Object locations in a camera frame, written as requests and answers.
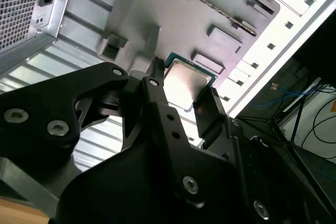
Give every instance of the power supply fan grille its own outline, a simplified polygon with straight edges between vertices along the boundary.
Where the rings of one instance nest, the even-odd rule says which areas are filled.
[[[36,0],[0,0],[0,51],[28,36]]]

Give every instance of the orange label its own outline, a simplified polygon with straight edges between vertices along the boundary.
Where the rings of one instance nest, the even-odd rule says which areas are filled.
[[[330,112],[336,112],[336,100],[333,102]]]

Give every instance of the blue cable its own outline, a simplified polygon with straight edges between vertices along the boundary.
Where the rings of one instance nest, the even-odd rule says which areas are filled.
[[[285,96],[284,98],[279,98],[279,99],[277,99],[277,100],[274,100],[274,101],[271,101],[271,102],[268,102],[268,103],[264,103],[264,104],[253,104],[253,106],[255,106],[255,107],[262,107],[262,106],[269,106],[269,105],[272,105],[272,104],[274,104],[274,103],[277,103],[277,102],[279,102],[279,101],[282,101],[283,99],[286,99],[286,98],[289,98],[289,97],[294,97],[294,96],[300,96],[300,95],[303,95],[303,93],[304,93],[304,95],[306,95],[306,94],[310,94],[311,92],[313,92],[314,91],[314,89],[312,89],[312,90],[309,90],[307,93],[304,93],[304,91],[301,91],[301,92],[297,92],[297,93],[292,93],[292,92],[288,92],[288,91],[286,91],[286,93],[288,94],[287,96]]]

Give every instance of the metal screw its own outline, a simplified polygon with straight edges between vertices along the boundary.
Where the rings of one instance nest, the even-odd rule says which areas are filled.
[[[236,119],[232,118],[231,122],[232,122],[236,127],[239,126],[239,124],[238,124],[238,122],[237,122]]]
[[[269,213],[262,203],[255,200],[253,206],[255,211],[260,215],[260,217],[262,217],[264,220],[269,220]]]
[[[48,123],[47,131],[53,136],[64,136],[69,132],[69,125],[61,120],[53,120]]]
[[[113,69],[113,73],[115,73],[117,76],[122,76],[122,72],[119,69]]]
[[[29,115],[22,109],[10,109],[4,113],[4,118],[8,123],[23,123],[28,120]]]
[[[159,84],[154,80],[149,80],[149,83],[153,86],[158,86]]]
[[[190,176],[185,176],[183,178],[183,186],[190,194],[198,193],[198,184],[196,180]]]

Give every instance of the screw hole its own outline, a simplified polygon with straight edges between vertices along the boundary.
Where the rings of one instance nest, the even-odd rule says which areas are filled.
[[[11,117],[12,117],[13,119],[21,119],[21,118],[23,117],[23,115],[22,115],[22,113],[19,113],[19,112],[13,112],[13,113],[11,114]]]
[[[175,132],[175,131],[172,132],[172,135],[173,135],[173,137],[176,138],[176,139],[179,139],[179,138],[181,137],[181,136],[180,136],[177,132]]]
[[[54,127],[53,127],[54,130],[57,130],[57,131],[62,131],[64,129],[64,127],[60,124],[56,124]]]
[[[170,120],[170,121],[174,121],[174,117],[172,115],[167,115],[167,118]]]

